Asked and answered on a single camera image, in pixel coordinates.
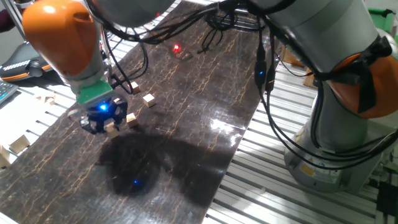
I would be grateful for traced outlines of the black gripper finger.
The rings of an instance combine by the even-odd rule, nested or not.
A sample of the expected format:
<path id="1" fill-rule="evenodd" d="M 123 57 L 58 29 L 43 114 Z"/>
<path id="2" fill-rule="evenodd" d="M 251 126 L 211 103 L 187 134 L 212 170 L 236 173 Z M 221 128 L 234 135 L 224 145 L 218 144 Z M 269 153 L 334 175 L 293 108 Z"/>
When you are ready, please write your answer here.
<path id="1" fill-rule="evenodd" d="M 116 113 L 113 116 L 113 120 L 114 120 L 114 127 L 119 131 L 121 128 L 121 124 L 124 122 L 124 120 L 126 119 L 126 113 L 125 112 L 120 112 L 120 113 Z"/>
<path id="2" fill-rule="evenodd" d="M 90 134 L 105 133 L 104 121 L 92 117 L 82 117 L 79 121 L 80 126 Z"/>

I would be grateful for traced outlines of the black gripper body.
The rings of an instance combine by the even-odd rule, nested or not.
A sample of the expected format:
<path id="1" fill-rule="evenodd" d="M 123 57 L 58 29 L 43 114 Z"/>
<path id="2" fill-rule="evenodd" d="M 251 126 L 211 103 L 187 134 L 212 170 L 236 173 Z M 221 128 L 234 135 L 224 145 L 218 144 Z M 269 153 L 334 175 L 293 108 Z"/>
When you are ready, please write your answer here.
<path id="1" fill-rule="evenodd" d="M 121 98 L 107 99 L 103 101 L 89 101 L 82 104 L 85 115 L 82 117 L 92 117 L 104 121 L 112 119 L 116 113 L 125 112 L 127 114 L 127 102 Z"/>

